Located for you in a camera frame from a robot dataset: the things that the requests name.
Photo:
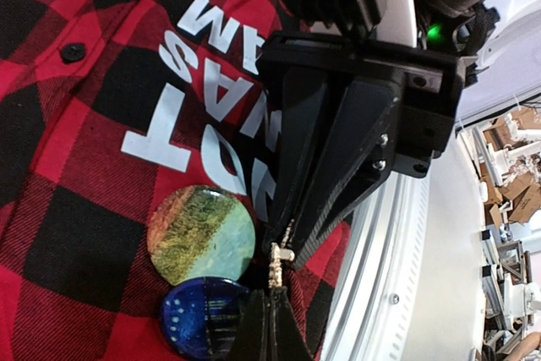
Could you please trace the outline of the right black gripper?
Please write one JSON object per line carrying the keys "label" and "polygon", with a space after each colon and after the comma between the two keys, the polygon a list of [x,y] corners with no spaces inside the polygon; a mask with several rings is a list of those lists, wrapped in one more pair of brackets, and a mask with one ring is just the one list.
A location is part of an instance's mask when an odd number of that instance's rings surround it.
{"label": "right black gripper", "polygon": [[[256,67],[273,104],[282,107],[268,224],[286,226],[295,216],[290,240],[295,270],[332,232],[340,213],[333,206],[396,106],[393,169],[424,175],[447,147],[465,85],[460,57],[382,41],[356,45],[326,34],[276,32]],[[309,82],[316,77],[321,79]],[[307,188],[326,104],[335,116]]]}

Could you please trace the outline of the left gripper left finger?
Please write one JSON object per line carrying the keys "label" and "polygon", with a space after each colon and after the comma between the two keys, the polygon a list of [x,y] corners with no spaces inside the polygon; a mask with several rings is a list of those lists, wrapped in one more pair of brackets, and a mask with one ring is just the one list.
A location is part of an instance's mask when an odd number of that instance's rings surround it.
{"label": "left gripper left finger", "polygon": [[227,355],[234,361],[265,361],[269,355],[269,313],[265,292],[254,291],[237,329],[237,335]]}

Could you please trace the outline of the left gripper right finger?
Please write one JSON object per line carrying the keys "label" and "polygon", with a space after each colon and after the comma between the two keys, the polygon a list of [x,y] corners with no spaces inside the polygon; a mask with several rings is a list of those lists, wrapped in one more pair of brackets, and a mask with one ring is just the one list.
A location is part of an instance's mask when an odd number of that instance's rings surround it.
{"label": "left gripper right finger", "polygon": [[314,358],[302,337],[284,287],[270,290],[268,359],[302,361]]}

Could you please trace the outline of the red black plaid shirt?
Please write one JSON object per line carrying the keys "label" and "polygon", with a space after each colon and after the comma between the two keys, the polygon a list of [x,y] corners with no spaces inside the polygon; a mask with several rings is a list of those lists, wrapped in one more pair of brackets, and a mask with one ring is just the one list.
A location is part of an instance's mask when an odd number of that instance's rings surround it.
{"label": "red black plaid shirt", "polygon": [[1,0],[1,357],[175,360],[146,248],[171,194],[271,207],[281,0]]}

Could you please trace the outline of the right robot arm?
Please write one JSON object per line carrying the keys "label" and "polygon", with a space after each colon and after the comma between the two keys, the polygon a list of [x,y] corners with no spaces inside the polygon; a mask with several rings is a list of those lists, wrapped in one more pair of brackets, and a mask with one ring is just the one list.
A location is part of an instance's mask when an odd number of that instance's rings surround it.
{"label": "right robot arm", "polygon": [[303,267],[392,172],[425,177],[497,19],[484,0],[282,1],[337,33],[277,32],[256,63],[281,110],[273,271]]}

